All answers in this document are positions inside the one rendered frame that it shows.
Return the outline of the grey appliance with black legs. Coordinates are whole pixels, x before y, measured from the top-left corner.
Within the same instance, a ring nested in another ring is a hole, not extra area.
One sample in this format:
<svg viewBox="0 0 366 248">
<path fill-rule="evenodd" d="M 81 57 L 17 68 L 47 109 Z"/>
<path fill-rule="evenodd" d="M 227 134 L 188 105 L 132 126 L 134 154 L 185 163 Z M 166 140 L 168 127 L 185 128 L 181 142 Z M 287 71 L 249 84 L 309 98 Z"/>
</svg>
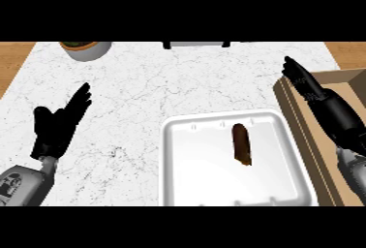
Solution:
<svg viewBox="0 0 366 248">
<path fill-rule="evenodd" d="M 162 42 L 163 49 L 172 49 L 173 47 L 230 47 L 230 42 Z"/>
</svg>

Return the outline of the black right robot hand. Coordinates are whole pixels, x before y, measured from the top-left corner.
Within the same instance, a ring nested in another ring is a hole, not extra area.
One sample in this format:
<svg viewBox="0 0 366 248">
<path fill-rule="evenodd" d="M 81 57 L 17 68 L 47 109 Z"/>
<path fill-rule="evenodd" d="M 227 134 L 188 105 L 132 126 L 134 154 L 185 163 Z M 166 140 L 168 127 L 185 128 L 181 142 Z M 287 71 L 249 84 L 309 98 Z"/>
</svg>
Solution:
<svg viewBox="0 0 366 248">
<path fill-rule="evenodd" d="M 317 123 L 334 145 L 366 156 L 366 124 L 340 95 L 320 85 L 289 56 L 284 57 L 281 73 L 306 101 Z"/>
</svg>

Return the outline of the brown cardboard box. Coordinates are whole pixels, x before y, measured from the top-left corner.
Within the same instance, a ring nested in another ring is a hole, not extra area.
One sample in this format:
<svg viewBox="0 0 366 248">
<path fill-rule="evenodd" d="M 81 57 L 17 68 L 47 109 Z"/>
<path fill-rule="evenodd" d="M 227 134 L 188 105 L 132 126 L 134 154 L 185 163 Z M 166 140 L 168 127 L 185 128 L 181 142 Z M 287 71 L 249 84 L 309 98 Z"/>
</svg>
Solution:
<svg viewBox="0 0 366 248">
<path fill-rule="evenodd" d="M 366 123 L 366 68 L 317 72 L 312 74 L 324 88 L 342 96 Z M 272 86 L 274 95 L 296 141 L 320 205 L 361 206 L 337 169 L 336 146 L 321 130 L 306 102 L 289 80 L 280 77 Z"/>
</svg>

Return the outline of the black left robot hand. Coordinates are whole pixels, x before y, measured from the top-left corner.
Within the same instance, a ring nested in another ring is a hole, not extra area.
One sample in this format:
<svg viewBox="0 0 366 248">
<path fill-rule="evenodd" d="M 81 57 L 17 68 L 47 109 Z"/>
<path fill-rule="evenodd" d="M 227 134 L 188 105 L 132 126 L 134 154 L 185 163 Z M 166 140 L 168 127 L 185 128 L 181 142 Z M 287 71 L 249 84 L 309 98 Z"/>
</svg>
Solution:
<svg viewBox="0 0 366 248">
<path fill-rule="evenodd" d="M 83 83 L 75 91 L 67 104 L 51 112 L 45 107 L 36 107 L 33 114 L 35 142 L 29 157 L 58 159 L 69 148 L 75 127 L 91 105 L 89 84 Z"/>
</svg>

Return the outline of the white plastic tray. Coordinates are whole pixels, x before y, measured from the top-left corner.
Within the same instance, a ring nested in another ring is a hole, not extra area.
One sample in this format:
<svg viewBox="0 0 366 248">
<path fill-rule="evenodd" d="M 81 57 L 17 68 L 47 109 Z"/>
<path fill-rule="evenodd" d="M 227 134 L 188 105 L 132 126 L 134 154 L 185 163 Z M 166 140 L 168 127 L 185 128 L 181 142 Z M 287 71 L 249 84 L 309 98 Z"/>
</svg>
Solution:
<svg viewBox="0 0 366 248">
<path fill-rule="evenodd" d="M 231 128 L 247 129 L 250 165 L 234 159 Z M 315 206 L 286 119 L 272 109 L 179 115 L 159 131 L 160 206 Z"/>
</svg>

